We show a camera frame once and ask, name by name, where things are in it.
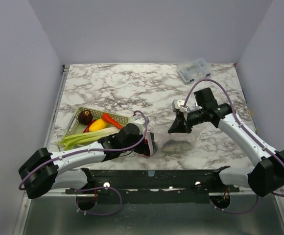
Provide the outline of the green fake celery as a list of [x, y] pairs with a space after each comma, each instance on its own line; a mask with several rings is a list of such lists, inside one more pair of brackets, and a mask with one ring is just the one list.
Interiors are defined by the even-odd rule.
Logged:
[[70, 136], [63, 137], [57, 145], [63, 147], [64, 150], [69, 150], [75, 147], [76, 145], [81, 144], [90, 144], [99, 140], [102, 137], [107, 137], [109, 135], [117, 134], [119, 129], [115, 127], [108, 127], [99, 131], [87, 132], [81, 134], [74, 134]]

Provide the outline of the yellow fake lemon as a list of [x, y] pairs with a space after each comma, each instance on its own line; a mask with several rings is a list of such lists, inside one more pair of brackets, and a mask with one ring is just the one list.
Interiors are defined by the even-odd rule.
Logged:
[[107, 128], [108, 126], [108, 123], [104, 122], [101, 118], [99, 118], [90, 125], [89, 132], [100, 131], [102, 129]]

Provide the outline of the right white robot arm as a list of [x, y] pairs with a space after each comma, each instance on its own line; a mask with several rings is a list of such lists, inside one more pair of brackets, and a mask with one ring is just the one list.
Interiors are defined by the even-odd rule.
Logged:
[[190, 110], [183, 100], [174, 100], [172, 109], [176, 118], [168, 133], [191, 133], [195, 125], [210, 122], [228, 135], [250, 159], [253, 169], [222, 167], [211, 178], [211, 187], [217, 192], [228, 185], [250, 188], [256, 195], [264, 197], [284, 186], [284, 150], [278, 151], [244, 125], [234, 115], [229, 104], [218, 104], [211, 89], [194, 93], [199, 106]]

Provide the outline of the dark maroon fake fruit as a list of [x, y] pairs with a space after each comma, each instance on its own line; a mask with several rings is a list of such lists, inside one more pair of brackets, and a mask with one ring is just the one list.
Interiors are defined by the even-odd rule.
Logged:
[[93, 120], [93, 116], [89, 110], [84, 110], [79, 113], [78, 121], [80, 124], [89, 125]]

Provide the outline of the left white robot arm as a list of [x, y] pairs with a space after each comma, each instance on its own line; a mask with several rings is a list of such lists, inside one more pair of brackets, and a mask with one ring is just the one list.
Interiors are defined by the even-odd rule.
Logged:
[[93, 190], [94, 182], [87, 176], [75, 184], [67, 180], [59, 182], [59, 176], [87, 164], [101, 163], [118, 158], [122, 152], [133, 151], [150, 157], [158, 149], [155, 135], [147, 129], [141, 131], [133, 123], [127, 124], [118, 133], [73, 150], [49, 152], [38, 149], [18, 170], [21, 182], [19, 190], [24, 190], [30, 199], [38, 198], [55, 188], [78, 188], [82, 193]]

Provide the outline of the clear zip top bag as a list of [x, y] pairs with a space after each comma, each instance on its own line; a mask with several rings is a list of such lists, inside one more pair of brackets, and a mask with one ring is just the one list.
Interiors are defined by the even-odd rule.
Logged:
[[150, 156], [174, 155], [188, 153], [194, 149], [196, 141], [198, 140], [201, 129], [194, 127], [191, 133], [172, 133], [167, 131], [170, 127], [168, 122], [157, 123], [151, 120], [148, 124], [148, 133], [146, 140], [147, 146], [150, 150]]

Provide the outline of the red fake chili pepper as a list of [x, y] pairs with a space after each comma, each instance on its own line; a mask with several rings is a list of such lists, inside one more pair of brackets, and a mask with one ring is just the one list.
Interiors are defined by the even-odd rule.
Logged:
[[86, 127], [86, 129], [83, 131], [83, 133], [87, 133], [87, 132], [89, 131], [89, 128], [90, 128], [90, 126], [88, 125], [88, 126]]

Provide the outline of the orange fake carrot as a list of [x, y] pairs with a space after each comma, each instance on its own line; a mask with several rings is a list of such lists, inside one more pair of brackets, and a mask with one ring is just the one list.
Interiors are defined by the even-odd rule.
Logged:
[[122, 125], [120, 125], [116, 120], [114, 120], [112, 117], [110, 117], [110, 115], [107, 114], [107, 113], [104, 113], [101, 118], [102, 118], [102, 120], [104, 122], [114, 126], [117, 129], [122, 129], [123, 128]]

